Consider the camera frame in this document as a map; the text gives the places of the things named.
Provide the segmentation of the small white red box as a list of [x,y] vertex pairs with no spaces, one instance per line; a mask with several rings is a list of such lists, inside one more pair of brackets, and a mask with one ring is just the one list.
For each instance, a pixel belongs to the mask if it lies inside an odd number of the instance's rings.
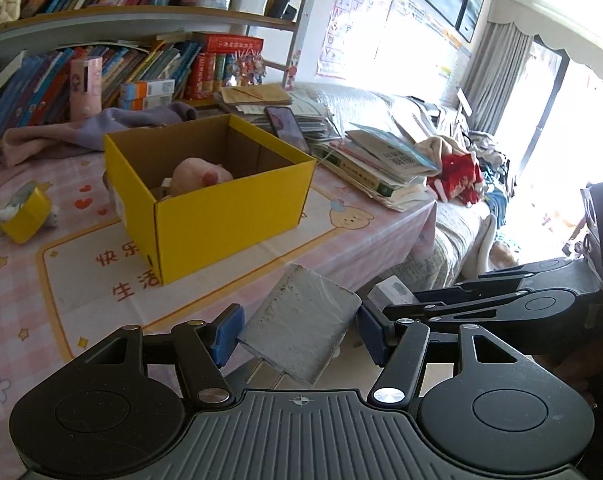
[[367,300],[381,311],[387,307],[406,306],[419,302],[408,286],[396,275],[376,283],[367,293]]

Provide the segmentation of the white charger plug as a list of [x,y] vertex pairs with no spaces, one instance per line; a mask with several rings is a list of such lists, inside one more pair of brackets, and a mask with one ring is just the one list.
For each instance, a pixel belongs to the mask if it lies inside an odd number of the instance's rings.
[[274,370],[312,387],[360,306],[356,292],[291,264],[247,321],[239,342]]

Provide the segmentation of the pink pig plush toy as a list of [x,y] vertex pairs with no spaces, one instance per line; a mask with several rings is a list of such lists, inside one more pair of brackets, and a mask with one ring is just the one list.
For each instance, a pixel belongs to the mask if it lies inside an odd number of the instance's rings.
[[184,159],[174,170],[169,184],[171,196],[180,196],[233,180],[232,174],[221,165],[202,158]]

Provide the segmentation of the yellow tape roll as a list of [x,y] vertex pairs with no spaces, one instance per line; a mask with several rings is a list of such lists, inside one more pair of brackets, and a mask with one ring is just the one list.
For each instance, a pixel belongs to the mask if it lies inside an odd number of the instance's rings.
[[44,226],[53,210],[52,201],[39,185],[35,185],[15,205],[14,215],[1,221],[1,229],[17,244],[33,238]]

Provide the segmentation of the small white dropper bottle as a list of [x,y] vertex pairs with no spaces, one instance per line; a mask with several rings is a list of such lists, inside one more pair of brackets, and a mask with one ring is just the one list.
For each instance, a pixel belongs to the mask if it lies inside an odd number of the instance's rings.
[[31,195],[31,192],[15,194],[6,206],[0,208],[0,222],[12,220],[25,205]]

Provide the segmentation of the yellow cardboard box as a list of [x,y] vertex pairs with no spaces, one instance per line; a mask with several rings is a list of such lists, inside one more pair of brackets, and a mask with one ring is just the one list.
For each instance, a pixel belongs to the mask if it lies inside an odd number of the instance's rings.
[[[110,133],[104,148],[119,218],[164,285],[296,228],[315,172],[310,155],[236,115]],[[160,198],[189,157],[233,180]]]

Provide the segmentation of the red plush toy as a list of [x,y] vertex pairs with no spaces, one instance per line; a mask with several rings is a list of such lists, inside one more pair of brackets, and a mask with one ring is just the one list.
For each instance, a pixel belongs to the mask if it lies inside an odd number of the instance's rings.
[[427,185],[444,203],[458,200],[464,206],[475,205],[483,194],[484,178],[476,157],[471,153],[443,155],[443,167]]

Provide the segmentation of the pink checked tablecloth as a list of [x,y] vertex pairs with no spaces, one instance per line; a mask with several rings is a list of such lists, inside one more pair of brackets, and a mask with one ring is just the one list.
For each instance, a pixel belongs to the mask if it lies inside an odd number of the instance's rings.
[[25,244],[0,238],[0,479],[23,470],[15,402],[119,326],[159,332],[232,302],[253,312],[293,262],[357,289],[433,232],[432,203],[392,211],[324,168],[310,184],[281,169],[178,204],[136,176],[111,197],[103,171],[100,154],[45,160],[0,190],[3,205],[37,182],[60,210]]

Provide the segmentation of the stack of papers and books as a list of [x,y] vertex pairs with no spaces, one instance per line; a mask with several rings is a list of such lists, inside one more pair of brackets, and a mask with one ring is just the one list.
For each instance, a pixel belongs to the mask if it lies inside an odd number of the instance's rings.
[[280,105],[295,116],[321,166],[394,211],[436,200],[427,178],[437,165],[391,124],[379,96],[330,84],[302,84],[288,96]]

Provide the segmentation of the black smartphone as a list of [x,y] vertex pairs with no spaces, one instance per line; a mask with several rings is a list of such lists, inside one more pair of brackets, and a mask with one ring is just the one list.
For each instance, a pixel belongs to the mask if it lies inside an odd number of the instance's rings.
[[267,106],[265,115],[270,122],[272,131],[280,140],[306,154],[310,153],[310,148],[292,110],[285,106]]

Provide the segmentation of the grey curtain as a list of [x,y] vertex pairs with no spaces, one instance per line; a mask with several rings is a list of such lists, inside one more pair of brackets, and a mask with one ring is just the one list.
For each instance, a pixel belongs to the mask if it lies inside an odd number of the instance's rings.
[[471,130],[495,134],[532,44],[514,23],[486,25],[462,87]]

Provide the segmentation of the orange white medicine boxes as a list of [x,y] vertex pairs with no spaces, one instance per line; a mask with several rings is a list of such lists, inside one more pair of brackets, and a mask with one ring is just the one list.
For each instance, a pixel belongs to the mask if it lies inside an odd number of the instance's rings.
[[172,102],[176,88],[173,79],[139,80],[120,86],[118,107],[123,110],[150,110]]

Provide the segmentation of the brown notebook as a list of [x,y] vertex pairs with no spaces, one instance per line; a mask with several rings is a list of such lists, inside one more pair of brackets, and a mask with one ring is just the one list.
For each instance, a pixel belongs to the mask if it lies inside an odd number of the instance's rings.
[[292,96],[280,84],[224,87],[222,101],[230,105],[290,105]]

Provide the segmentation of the pink cylindrical holder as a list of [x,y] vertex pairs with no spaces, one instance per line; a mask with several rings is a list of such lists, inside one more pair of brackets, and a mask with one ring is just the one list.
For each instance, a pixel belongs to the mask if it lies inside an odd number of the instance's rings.
[[102,58],[76,58],[70,63],[70,120],[79,122],[102,110]]

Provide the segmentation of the alphabet wall poster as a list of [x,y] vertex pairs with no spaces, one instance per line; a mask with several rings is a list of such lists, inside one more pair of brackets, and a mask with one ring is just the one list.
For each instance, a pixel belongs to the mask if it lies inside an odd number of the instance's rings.
[[471,52],[425,0],[334,0],[315,74],[452,105]]

